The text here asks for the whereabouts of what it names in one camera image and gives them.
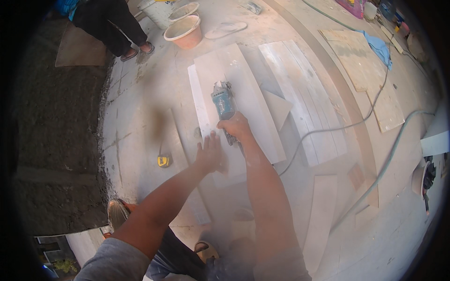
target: tape measure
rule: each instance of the tape measure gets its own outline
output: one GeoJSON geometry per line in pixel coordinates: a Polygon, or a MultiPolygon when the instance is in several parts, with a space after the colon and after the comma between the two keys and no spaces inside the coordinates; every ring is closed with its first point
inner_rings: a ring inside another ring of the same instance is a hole
{"type": "Polygon", "coordinates": [[[172,154],[171,153],[161,153],[161,148],[162,148],[162,142],[161,141],[161,145],[159,146],[159,154],[158,154],[158,166],[160,166],[161,168],[167,168],[172,164],[172,154]]]}

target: black pants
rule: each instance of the black pants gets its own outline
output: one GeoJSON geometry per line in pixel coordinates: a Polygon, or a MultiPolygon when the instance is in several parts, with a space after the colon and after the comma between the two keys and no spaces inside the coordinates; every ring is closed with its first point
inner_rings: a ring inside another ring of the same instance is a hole
{"type": "Polygon", "coordinates": [[[205,268],[206,265],[198,255],[183,244],[168,227],[145,275],[154,281],[163,279],[169,273],[184,274],[197,281],[206,281],[205,268]]]}
{"type": "Polygon", "coordinates": [[[136,45],[142,46],[147,40],[147,35],[130,13],[125,0],[89,0],[78,6],[72,22],[102,41],[118,57],[130,49],[131,42],[111,22],[136,45]]]}

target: blue angle grinder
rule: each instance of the blue angle grinder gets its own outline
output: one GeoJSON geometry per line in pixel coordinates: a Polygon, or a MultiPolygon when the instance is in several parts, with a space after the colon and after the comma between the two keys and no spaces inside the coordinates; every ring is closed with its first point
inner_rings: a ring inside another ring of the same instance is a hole
{"type": "MultiPolygon", "coordinates": [[[[231,83],[217,81],[214,83],[214,89],[211,94],[212,102],[216,106],[217,113],[219,114],[219,120],[229,120],[234,115],[234,106],[231,101],[231,83]]],[[[230,135],[225,129],[226,140],[229,145],[237,143],[238,140],[235,136],[230,135]]]]}

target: person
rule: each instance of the person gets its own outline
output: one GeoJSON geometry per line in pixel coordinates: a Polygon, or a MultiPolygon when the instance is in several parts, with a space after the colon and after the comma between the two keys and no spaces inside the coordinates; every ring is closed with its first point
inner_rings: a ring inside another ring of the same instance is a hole
{"type": "MultiPolygon", "coordinates": [[[[245,155],[248,196],[256,224],[256,265],[252,277],[256,281],[310,281],[283,183],[253,137],[247,119],[235,112],[231,119],[219,121],[217,128],[235,136],[245,155]]],[[[221,143],[214,131],[205,137],[203,148],[201,143],[197,147],[195,162],[147,195],[86,262],[75,281],[140,281],[149,265],[150,271],[163,272],[161,276],[151,274],[154,280],[174,280],[173,274],[184,274],[188,280],[197,281],[219,278],[214,269],[209,270],[213,275],[208,276],[205,264],[193,251],[186,250],[187,246],[180,247],[181,242],[168,227],[200,181],[223,168],[221,143]]],[[[212,266],[220,260],[213,260],[212,266]]],[[[233,266],[223,268],[226,272],[233,266]]]]}
{"type": "Polygon", "coordinates": [[[63,16],[68,16],[76,27],[102,41],[123,62],[138,54],[125,35],[142,52],[151,54],[155,50],[125,0],[57,0],[54,7],[63,16]]]}

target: dirt ground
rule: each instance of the dirt ground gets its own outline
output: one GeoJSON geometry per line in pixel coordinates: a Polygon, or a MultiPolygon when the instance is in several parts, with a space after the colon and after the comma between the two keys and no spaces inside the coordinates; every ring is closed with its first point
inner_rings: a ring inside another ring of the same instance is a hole
{"type": "Polygon", "coordinates": [[[18,170],[25,172],[18,172],[14,191],[24,227],[35,236],[108,223],[97,126],[111,55],[104,67],[54,67],[66,24],[41,24],[15,81],[18,170]]]}

